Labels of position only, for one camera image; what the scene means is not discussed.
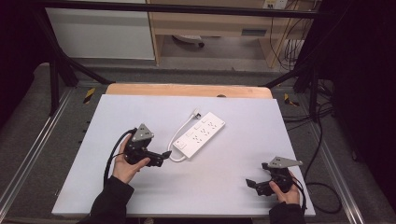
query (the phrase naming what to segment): white power strip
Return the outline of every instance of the white power strip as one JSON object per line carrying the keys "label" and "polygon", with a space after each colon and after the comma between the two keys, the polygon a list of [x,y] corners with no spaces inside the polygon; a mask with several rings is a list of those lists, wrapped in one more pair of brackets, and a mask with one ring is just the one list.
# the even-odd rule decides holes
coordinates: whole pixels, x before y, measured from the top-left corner
{"label": "white power strip", "polygon": [[173,145],[186,157],[191,158],[224,125],[223,120],[209,112],[181,135]]}

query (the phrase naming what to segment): horizontal bar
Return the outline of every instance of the horizontal bar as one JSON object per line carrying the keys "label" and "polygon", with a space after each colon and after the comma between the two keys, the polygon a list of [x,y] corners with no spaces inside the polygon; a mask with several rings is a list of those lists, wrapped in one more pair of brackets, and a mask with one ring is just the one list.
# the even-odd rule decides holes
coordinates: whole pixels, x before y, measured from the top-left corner
{"label": "horizontal bar", "polygon": [[30,4],[33,4],[33,6],[38,6],[38,7],[70,8],[70,9],[172,12],[172,13],[236,15],[236,16],[252,16],[252,17],[274,17],[274,18],[327,19],[330,18],[331,16],[335,16],[334,14],[329,12],[276,10],[276,9],[246,8],[246,7],[205,7],[205,6],[86,2],[86,1],[65,1],[65,0],[60,0],[60,1],[35,0],[35,1],[31,1]]}

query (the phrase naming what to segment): gray carpet floor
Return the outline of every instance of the gray carpet floor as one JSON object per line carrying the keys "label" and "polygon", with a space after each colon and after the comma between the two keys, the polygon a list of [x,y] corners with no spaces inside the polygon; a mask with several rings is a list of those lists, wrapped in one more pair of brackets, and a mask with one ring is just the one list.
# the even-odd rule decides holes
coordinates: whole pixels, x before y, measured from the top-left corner
{"label": "gray carpet floor", "polygon": [[[228,65],[225,69],[221,68],[216,71],[188,70],[185,68],[175,70],[168,67],[164,69],[158,67],[150,69],[96,68],[93,70],[103,77],[118,82],[257,86],[278,76],[274,71],[268,71],[265,74],[257,71],[235,71]],[[82,74],[78,76],[83,81],[91,82]],[[283,116],[305,115],[301,106],[284,103],[284,93],[288,93],[291,99],[298,99],[289,88],[292,83],[293,80],[289,80],[281,87],[274,88],[272,90],[274,98],[278,100]],[[0,192],[6,190],[8,183],[18,171],[19,165],[23,162],[30,146],[48,119],[48,113],[50,112],[49,85],[48,67],[38,67],[35,71],[33,86],[15,110],[13,116],[0,130],[0,162],[3,167],[0,170]],[[59,122],[43,147],[14,203],[8,210],[6,219],[32,218],[36,220],[36,223],[45,223],[46,220],[50,220],[49,223],[56,223],[57,221],[61,223],[61,220],[68,220],[64,217],[56,217],[50,212],[56,202],[55,194],[62,188],[76,157],[79,141],[82,141],[84,137],[84,130],[89,127],[87,121],[91,120],[101,94],[106,91],[106,86],[97,86],[90,103],[85,105],[82,102],[89,88],[82,84],[74,89]],[[324,98],[319,98],[319,100],[322,103],[326,101]],[[389,207],[387,199],[373,180],[366,165],[363,162],[352,160],[351,151],[337,117],[327,116],[321,121],[324,138],[336,163],[342,170],[366,223],[396,223],[394,211]],[[298,123],[286,124],[286,128],[291,129],[297,125]],[[308,164],[318,145],[310,124],[306,123],[288,131],[288,133],[297,159]],[[309,171],[307,181],[321,182],[332,186],[332,180],[320,153]],[[312,201],[321,208],[333,210],[338,205],[335,196],[328,189],[309,187],[308,192]],[[307,217],[306,221],[309,223],[348,223],[344,209],[334,215],[319,210],[316,210],[316,212],[315,217]],[[268,218],[254,219],[253,223],[268,223]]]}

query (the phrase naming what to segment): white tabletop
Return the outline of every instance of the white tabletop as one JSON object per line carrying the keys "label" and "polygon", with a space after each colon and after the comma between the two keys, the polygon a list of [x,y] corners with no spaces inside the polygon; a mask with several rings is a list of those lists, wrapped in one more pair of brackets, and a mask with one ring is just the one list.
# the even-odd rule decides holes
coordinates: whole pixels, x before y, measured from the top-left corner
{"label": "white tabletop", "polygon": [[[129,217],[263,217],[276,196],[258,196],[246,184],[270,179],[262,162],[295,160],[276,100],[247,98],[103,95],[52,213],[82,217],[103,187],[109,154],[120,136],[141,123],[155,134],[148,150],[163,153],[194,108],[226,124],[190,160],[145,167],[132,182]],[[179,135],[197,120],[191,121]],[[174,148],[173,157],[181,156]],[[299,167],[290,168],[305,183]],[[308,193],[307,216],[313,216]]]}

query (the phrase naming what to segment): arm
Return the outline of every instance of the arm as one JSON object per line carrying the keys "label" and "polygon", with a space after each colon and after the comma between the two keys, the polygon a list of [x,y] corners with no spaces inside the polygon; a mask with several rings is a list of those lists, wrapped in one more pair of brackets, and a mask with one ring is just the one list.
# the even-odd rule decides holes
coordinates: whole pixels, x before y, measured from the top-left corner
{"label": "arm", "polygon": [[270,182],[270,187],[279,201],[279,204],[270,210],[270,223],[305,224],[304,214],[300,206],[300,193],[297,187],[292,185],[287,193],[282,192],[274,181]]}
{"label": "arm", "polygon": [[[121,144],[119,154],[123,153],[129,135]],[[126,204],[134,189],[129,185],[134,175],[149,163],[145,158],[135,165],[129,164],[123,154],[116,157],[113,175],[107,180],[105,188],[95,199],[91,212],[78,224],[116,224],[125,223]]]}

